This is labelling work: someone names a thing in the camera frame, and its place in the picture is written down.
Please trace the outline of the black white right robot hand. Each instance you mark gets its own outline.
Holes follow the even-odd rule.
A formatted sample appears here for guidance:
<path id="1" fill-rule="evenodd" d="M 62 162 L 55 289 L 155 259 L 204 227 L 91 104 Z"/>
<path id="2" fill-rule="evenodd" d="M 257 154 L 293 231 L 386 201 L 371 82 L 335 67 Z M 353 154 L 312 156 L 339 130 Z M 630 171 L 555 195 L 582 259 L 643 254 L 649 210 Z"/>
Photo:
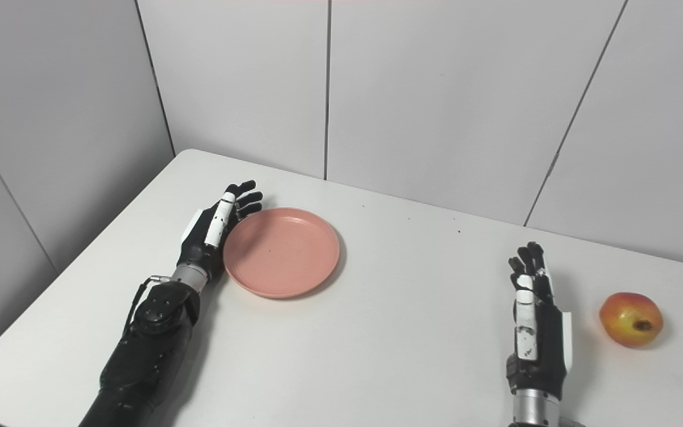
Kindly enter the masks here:
<path id="1" fill-rule="evenodd" d="M 541 391 L 562 399 L 573 360 L 572 319 L 555 303 L 544 251 L 536 241 L 518 248 L 509 259 L 513 305 L 514 351 L 506 361 L 512 391 Z"/>

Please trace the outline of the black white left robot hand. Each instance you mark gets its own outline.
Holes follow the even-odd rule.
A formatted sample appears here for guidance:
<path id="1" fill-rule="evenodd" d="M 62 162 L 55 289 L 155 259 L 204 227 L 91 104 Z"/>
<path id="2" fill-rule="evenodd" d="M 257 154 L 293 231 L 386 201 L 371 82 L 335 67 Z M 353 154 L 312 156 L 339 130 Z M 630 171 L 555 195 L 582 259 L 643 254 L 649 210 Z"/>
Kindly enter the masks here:
<path id="1" fill-rule="evenodd" d="M 230 184 L 214 205 L 195 215 L 181 243 L 174 281 L 202 287 L 222 273 L 222 252 L 231 231 L 263 209 L 263 192 L 256 187 L 254 180 Z"/>

